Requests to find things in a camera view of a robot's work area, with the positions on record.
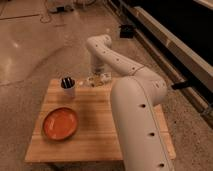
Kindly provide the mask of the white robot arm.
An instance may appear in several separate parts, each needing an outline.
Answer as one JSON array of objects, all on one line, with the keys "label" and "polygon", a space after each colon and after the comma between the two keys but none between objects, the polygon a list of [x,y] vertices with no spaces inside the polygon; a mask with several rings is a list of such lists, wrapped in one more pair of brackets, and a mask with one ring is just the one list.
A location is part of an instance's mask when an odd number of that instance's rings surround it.
[{"label": "white robot arm", "polygon": [[109,65],[122,77],[112,86],[110,103],[126,171],[175,171],[154,112],[167,94],[156,72],[111,49],[109,35],[87,39],[91,70]]}]

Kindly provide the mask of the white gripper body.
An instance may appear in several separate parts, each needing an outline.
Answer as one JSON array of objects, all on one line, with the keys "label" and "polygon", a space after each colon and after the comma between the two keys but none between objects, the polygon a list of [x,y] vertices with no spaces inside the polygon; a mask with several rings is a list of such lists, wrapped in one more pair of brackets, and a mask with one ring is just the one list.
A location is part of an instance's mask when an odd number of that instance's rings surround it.
[{"label": "white gripper body", "polygon": [[102,74],[95,74],[87,78],[87,83],[90,86],[102,86],[111,81],[111,74],[109,72]]}]

